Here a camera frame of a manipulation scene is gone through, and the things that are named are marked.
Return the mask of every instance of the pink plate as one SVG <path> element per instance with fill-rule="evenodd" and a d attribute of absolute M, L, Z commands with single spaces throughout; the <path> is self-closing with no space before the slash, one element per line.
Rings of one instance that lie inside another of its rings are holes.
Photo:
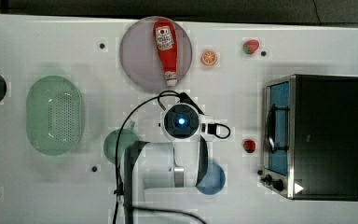
<path fill-rule="evenodd" d="M 147 17 L 137 21 L 124 34 L 120 44 L 120 61 L 124 71 L 133 82 L 145 91 L 163 91 L 169 88 L 153 37 L 154 23 L 160 19 L 166 18 Z M 193 52 L 185 30 L 176 22 L 171 22 L 175 28 L 178 44 L 176 74 L 179 84 L 190 68 Z"/>

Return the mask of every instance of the oven knob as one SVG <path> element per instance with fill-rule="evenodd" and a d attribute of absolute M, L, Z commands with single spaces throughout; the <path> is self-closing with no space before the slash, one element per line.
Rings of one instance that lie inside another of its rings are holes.
<path fill-rule="evenodd" d="M 270 186 L 271 182 L 272 182 L 272 176 L 271 175 L 266 175 L 266 176 L 262 177 L 260 180 L 262 182 L 264 182 L 267 186 Z"/>
<path fill-rule="evenodd" d="M 272 187 L 275 188 L 277 191 L 282 191 L 283 181 L 281 179 L 272 180 Z"/>

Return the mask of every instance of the green colander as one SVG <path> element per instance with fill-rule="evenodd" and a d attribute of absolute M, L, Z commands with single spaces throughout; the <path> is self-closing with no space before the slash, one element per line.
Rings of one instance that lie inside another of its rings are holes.
<path fill-rule="evenodd" d="M 56 156 L 76 147 L 84 129 L 80 91 L 59 76 L 36 81 L 27 96 L 27 136 L 39 152 Z"/>

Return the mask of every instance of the orange slice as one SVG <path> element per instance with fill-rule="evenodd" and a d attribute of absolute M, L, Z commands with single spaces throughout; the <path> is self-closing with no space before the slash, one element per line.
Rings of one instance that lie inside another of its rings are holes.
<path fill-rule="evenodd" d="M 205 66 L 212 66 L 217 61 L 217 54 L 208 49 L 205 52 L 203 52 L 201 61 Z"/>

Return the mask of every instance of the ketchup bottle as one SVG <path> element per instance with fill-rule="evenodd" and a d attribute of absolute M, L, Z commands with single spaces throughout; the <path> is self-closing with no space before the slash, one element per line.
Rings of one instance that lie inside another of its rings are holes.
<path fill-rule="evenodd" d="M 175 86 L 177 83 L 176 60 L 178 52 L 175 29 L 170 21 L 162 19 L 156 21 L 153 34 L 167 85 Z"/>

